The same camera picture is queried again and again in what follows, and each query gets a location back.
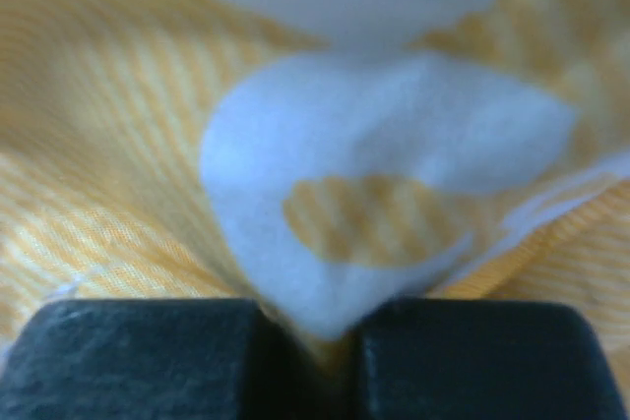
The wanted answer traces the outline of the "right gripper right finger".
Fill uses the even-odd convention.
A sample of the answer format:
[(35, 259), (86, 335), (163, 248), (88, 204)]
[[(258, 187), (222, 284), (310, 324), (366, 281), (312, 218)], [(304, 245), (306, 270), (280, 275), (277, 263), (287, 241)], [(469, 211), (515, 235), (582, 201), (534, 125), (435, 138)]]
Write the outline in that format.
[(593, 329), (567, 306), (400, 299), (358, 341), (358, 419), (628, 416)]

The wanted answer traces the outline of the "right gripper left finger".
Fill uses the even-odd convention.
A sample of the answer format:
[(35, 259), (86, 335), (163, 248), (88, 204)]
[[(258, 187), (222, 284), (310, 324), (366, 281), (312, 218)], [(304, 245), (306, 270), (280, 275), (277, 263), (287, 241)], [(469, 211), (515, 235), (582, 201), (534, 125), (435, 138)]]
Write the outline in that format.
[(316, 419), (280, 330), (237, 299), (65, 301), (11, 348), (5, 419)]

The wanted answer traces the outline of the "blue cartoon pillowcase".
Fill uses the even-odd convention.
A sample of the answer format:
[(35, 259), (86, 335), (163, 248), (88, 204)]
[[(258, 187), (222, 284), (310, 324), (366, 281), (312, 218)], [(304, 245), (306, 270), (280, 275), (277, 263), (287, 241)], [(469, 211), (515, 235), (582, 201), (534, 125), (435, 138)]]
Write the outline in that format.
[(337, 371), (397, 295), (629, 366), (629, 0), (1, 0), (1, 293), (252, 297)]

